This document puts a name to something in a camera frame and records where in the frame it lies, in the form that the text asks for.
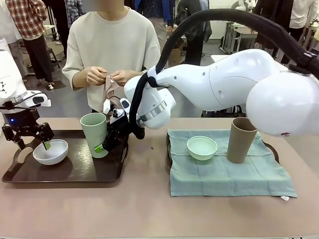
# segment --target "white sweater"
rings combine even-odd
[[[97,12],[78,18],[70,28],[67,62],[63,74],[70,80],[86,67],[99,66],[108,75],[117,70],[142,71],[156,65],[160,44],[152,23],[134,10],[119,21],[107,21]],[[103,110],[104,86],[89,86],[89,106]],[[123,88],[115,94],[125,97]]]
[[[290,27],[309,27],[310,22],[316,17],[317,9],[318,0],[294,0]]]

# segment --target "plaid shirt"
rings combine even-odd
[[[46,7],[41,0],[6,0],[13,21],[25,40],[34,40],[45,32]]]
[[[83,10],[83,0],[66,0],[66,10],[68,12],[69,28],[80,16],[86,14]]]

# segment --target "tray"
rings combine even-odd
[[[54,138],[68,142],[67,157],[56,165],[46,166],[37,162],[29,153],[23,163],[18,162],[18,150],[13,163],[2,177],[5,183],[112,183],[121,176],[123,165],[129,152],[128,139],[104,158],[92,158],[88,143],[82,130],[56,130]],[[35,139],[26,145],[33,150],[40,144]]]

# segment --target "black pants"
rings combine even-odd
[[[204,35],[196,36],[192,41],[187,42],[185,64],[200,66],[203,44]]]
[[[46,6],[50,6],[56,21],[56,29],[60,35],[60,40],[64,48],[64,55],[66,56],[69,37],[68,15],[66,12],[64,0],[44,0]]]
[[[29,54],[32,67],[37,79],[45,79],[45,81],[53,82],[51,74],[51,60],[46,52],[46,43],[44,36],[40,36],[35,40],[23,40],[24,46]]]
[[[290,35],[296,40],[299,41],[301,35],[303,34],[304,28],[290,28],[289,27],[289,32]],[[290,59],[284,55],[283,59],[281,60],[282,64],[288,64]]]

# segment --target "plastic cup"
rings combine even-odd
[[[94,149],[101,145],[107,134],[106,116],[101,113],[91,113],[81,118],[81,125],[88,141],[88,145],[94,158],[103,158],[108,155],[108,151],[100,150],[96,152]]]

